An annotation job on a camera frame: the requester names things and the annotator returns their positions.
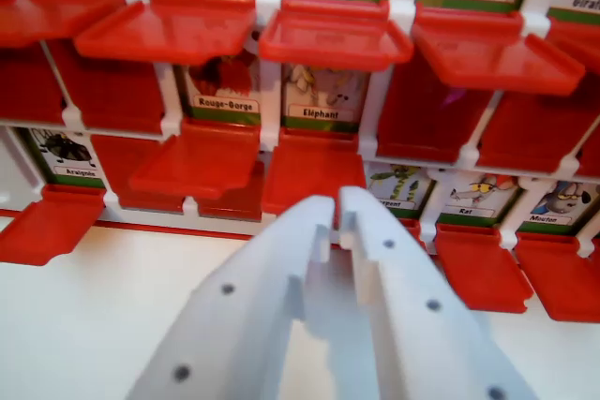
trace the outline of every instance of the black dot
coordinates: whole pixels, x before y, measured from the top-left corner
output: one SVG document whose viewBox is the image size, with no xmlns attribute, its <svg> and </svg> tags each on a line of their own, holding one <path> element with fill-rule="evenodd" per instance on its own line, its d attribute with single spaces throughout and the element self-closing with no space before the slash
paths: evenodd
<svg viewBox="0 0 600 400">
<path fill-rule="evenodd" d="M 504 395 L 504 391 L 496 386 L 492 386 L 487 390 L 487 395 L 492 400 L 505 400 L 506 395 Z"/>
<path fill-rule="evenodd" d="M 442 304 L 435 299 L 427 300 L 426 305 L 431 311 L 440 311 L 442 309 Z"/>
<path fill-rule="evenodd" d="M 189 370 L 189 367 L 184 364 L 181 364 L 175 367 L 175 370 L 172 373 L 172 377 L 175 378 L 175 381 L 181 383 L 189 378 L 190 373 L 191 371 Z"/>
<path fill-rule="evenodd" d="M 235 286 L 232 285 L 231 283 L 226 283 L 223 286 L 221 286 L 221 292 L 223 292 L 223 294 L 225 294 L 225 295 L 229 295 L 234 291 L 235 291 Z"/>
</svg>

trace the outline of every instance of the white table surface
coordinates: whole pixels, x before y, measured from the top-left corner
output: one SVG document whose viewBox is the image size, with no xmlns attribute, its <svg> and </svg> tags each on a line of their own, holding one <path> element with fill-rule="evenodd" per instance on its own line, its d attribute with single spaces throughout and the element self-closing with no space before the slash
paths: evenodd
<svg viewBox="0 0 600 400">
<path fill-rule="evenodd" d="M 191 290 L 243 244 L 93 227 L 44 267 L 0 264 L 0 399 L 124 399 Z M 540 398 L 600 399 L 600 325 L 553 321 L 535 297 L 528 305 L 475 314 Z M 293 325 L 280 392 L 377 398 L 345 252 L 309 269 L 307 322 Z"/>
</svg>

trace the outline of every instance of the red flap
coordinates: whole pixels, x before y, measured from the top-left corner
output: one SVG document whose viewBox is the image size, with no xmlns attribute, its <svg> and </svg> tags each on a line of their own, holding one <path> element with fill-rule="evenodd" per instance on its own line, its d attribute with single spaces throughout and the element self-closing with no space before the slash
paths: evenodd
<svg viewBox="0 0 600 400">
<path fill-rule="evenodd" d="M 125 0 L 0 0 L 0 47 L 74 37 Z"/>
<path fill-rule="evenodd" d="M 119 9 L 75 44 L 85 56 L 201 65 L 238 54 L 255 18 L 254 0 L 150 0 Z"/>
<path fill-rule="evenodd" d="M 567 96 L 584 67 L 535 35 L 520 15 L 419 8 L 412 37 L 444 83 L 458 88 Z"/>
<path fill-rule="evenodd" d="M 547 40 L 600 75 L 600 27 L 552 19 Z"/>
<path fill-rule="evenodd" d="M 338 197 L 342 186 L 366 187 L 355 135 L 283 128 L 266 177 L 262 210 L 280 215 L 306 197 Z"/>
<path fill-rule="evenodd" d="M 598 243 L 589 258 L 570 236 L 519 233 L 515 248 L 523 271 L 555 320 L 600 322 Z"/>
<path fill-rule="evenodd" d="M 533 295 L 500 233 L 480 227 L 438 224 L 435 247 L 448 283 L 471 309 L 524 313 Z"/>
<path fill-rule="evenodd" d="M 0 234 L 0 261 L 43 266 L 70 253 L 104 210 L 104 189 L 46 185 Z"/>
<path fill-rule="evenodd" d="M 259 54 L 280 63 L 385 70 L 413 55 L 412 42 L 387 16 L 386 4 L 283 0 L 262 33 Z"/>
<path fill-rule="evenodd" d="M 129 179 L 137 191 L 199 199 L 244 187 L 259 153 L 260 128 L 186 119 Z"/>
</svg>

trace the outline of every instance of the cartoon animal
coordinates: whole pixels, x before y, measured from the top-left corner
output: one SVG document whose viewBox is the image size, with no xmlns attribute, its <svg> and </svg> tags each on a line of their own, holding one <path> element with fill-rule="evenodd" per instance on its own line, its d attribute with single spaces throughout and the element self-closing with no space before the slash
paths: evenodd
<svg viewBox="0 0 600 400">
<path fill-rule="evenodd" d="M 413 175 L 415 175 L 417 172 L 419 172 L 421 169 L 416 168 L 414 166 L 401 166 L 399 164 L 392 164 L 391 169 L 392 169 L 392 172 L 380 172 L 380 173 L 374 173 L 373 175 L 371 175 L 370 176 L 371 182 L 369 183 L 368 188 L 371 189 L 373 184 L 378 183 L 378 182 L 381 183 L 382 180 L 386 180 L 390 177 L 396 177 L 397 183 L 396 183 L 396 186 L 394 186 L 394 191 L 392 191 L 390 200 L 397 200 L 398 196 L 400 195 L 400 191 L 402 190 L 402 187 L 404 185 L 406 185 L 406 182 L 408 182 L 408 180 Z M 411 185 L 409 186 L 409 192 L 408 192 L 407 199 L 406 199 L 407 201 L 413 201 L 414 194 L 416 193 L 418 188 L 419 188 L 418 180 L 415 180 L 414 182 L 411 183 Z"/>
<path fill-rule="evenodd" d="M 319 92 L 327 94 L 325 103 L 335 107 L 350 98 L 355 98 L 363 88 L 363 80 L 349 70 L 334 70 L 320 67 L 293 65 L 288 82 L 301 94 L 310 92 L 312 105 L 319 106 Z"/>
<path fill-rule="evenodd" d="M 533 215 L 556 213 L 564 215 L 572 212 L 579 204 L 588 204 L 592 200 L 589 192 L 583 190 L 581 183 L 558 182 L 554 189 L 547 193 L 533 209 Z"/>
<path fill-rule="evenodd" d="M 52 133 L 50 130 L 31 130 L 34 139 L 39 145 L 42 154 L 50 152 L 58 156 L 56 162 L 64 163 L 66 159 L 71 161 L 87 161 L 91 167 L 92 156 L 84 145 L 70 140 L 64 133 Z"/>
<path fill-rule="evenodd" d="M 204 96 L 214 96 L 219 89 L 229 89 L 240 96 L 248 96 L 253 81 L 250 67 L 257 62 L 259 32 L 252 32 L 249 43 L 234 56 L 217 56 L 201 66 L 187 70 L 194 86 Z"/>
<path fill-rule="evenodd" d="M 457 192 L 455 189 L 452 190 L 450 198 L 452 200 L 465 200 L 471 201 L 471 206 L 477 206 L 479 203 L 487 199 L 492 193 L 496 191 L 505 191 L 511 189 L 517 185 L 516 177 L 508 175 L 492 175 L 486 173 L 482 175 L 479 181 L 471 183 L 468 191 Z"/>
</svg>

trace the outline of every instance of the spider illustration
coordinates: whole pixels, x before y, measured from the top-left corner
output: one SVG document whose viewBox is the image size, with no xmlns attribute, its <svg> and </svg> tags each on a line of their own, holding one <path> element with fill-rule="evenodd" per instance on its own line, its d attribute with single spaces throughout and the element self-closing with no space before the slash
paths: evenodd
<svg viewBox="0 0 600 400">
<path fill-rule="evenodd" d="M 91 167 L 96 166 L 85 146 L 70 140 L 64 133 L 32 129 L 31 134 L 37 142 L 39 151 L 42 154 L 50 152 L 57 156 L 56 161 L 58 163 L 64 163 L 68 159 L 71 161 L 87 161 Z"/>
</svg>

